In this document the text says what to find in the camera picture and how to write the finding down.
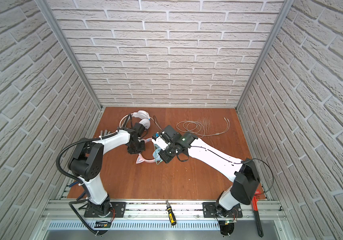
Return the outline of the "aluminium frame rail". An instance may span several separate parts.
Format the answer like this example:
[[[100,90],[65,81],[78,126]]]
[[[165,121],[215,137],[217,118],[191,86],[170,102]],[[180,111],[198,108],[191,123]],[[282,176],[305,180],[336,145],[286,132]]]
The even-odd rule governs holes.
[[[46,205],[42,218],[51,220],[76,220],[76,214],[69,206],[71,199],[51,200]],[[126,202],[126,208],[123,218],[118,220],[166,220],[166,202],[165,200],[111,200],[111,202]],[[178,221],[182,220],[213,220],[215,218],[204,218],[202,203],[215,202],[209,200],[170,200],[174,215]],[[252,205],[240,205],[243,217],[234,220],[253,219]],[[257,208],[261,220],[286,220],[286,214],[278,201],[259,201]]]

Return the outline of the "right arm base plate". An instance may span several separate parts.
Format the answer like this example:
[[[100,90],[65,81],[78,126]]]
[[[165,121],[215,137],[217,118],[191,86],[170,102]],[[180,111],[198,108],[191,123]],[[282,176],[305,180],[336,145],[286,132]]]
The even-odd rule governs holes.
[[[231,210],[226,210],[215,202],[202,203],[204,218],[233,218],[238,219],[243,217],[240,204],[235,205]]]

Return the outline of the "yellow black screwdriver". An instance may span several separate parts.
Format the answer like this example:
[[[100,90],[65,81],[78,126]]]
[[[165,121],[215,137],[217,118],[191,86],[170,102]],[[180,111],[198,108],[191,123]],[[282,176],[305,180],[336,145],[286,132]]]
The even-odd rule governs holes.
[[[172,207],[171,207],[168,200],[166,200],[165,202],[166,202],[166,211],[168,213],[169,221],[170,221],[172,226],[175,226],[177,224],[177,221],[176,221],[175,215],[173,213]]]

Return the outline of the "pink blue cat-ear headphones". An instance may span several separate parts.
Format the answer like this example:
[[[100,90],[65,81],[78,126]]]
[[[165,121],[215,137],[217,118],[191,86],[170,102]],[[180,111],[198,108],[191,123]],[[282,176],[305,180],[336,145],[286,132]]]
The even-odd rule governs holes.
[[[137,165],[139,164],[161,164],[164,162],[164,160],[160,157],[160,151],[161,148],[158,146],[155,146],[152,142],[152,138],[147,139],[141,139],[145,141],[145,151],[143,151],[141,154],[138,154],[135,163]]]

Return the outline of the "red pipe wrench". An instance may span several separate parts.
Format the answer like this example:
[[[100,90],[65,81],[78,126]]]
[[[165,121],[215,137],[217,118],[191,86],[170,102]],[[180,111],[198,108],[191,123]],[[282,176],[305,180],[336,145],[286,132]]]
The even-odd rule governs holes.
[[[263,233],[263,228],[259,216],[259,211],[257,208],[257,198],[254,196],[252,198],[252,207],[253,207],[253,213],[254,213],[254,218],[255,218],[255,223],[256,223],[256,229],[257,229],[257,234],[260,238],[263,238],[264,233]]]

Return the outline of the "small black electronics board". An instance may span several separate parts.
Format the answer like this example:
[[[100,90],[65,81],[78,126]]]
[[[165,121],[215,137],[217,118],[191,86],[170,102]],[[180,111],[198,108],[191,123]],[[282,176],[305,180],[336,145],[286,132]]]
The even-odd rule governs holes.
[[[97,229],[108,229],[111,227],[112,222],[109,221],[96,221],[94,227]]]

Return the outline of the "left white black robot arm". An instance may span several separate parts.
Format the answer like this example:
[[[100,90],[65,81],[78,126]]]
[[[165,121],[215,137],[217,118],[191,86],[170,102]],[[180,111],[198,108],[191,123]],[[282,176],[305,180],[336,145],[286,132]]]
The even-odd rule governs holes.
[[[75,147],[68,168],[85,190],[88,205],[100,215],[107,215],[110,211],[110,198],[100,177],[104,154],[122,145],[127,146],[129,154],[141,153],[145,150],[145,143],[141,140],[144,132],[143,127],[138,130],[123,128],[93,140],[84,138]]]

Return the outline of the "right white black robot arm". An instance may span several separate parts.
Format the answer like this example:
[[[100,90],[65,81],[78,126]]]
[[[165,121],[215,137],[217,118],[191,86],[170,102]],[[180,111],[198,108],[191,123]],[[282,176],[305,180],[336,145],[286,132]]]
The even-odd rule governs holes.
[[[152,137],[154,145],[160,148],[159,157],[169,163],[180,154],[195,158],[223,174],[232,186],[224,191],[217,204],[224,210],[230,211],[238,204],[250,205],[260,184],[259,173],[252,159],[241,160],[229,156],[205,143],[191,133],[181,135],[173,127]]]

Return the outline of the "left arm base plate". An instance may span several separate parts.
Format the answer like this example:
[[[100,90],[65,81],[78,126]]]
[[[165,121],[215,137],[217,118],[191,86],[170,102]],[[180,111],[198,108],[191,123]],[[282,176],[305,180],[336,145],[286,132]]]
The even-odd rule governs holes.
[[[88,202],[84,217],[86,218],[123,218],[126,208],[126,202],[106,202],[102,205],[96,205]]]

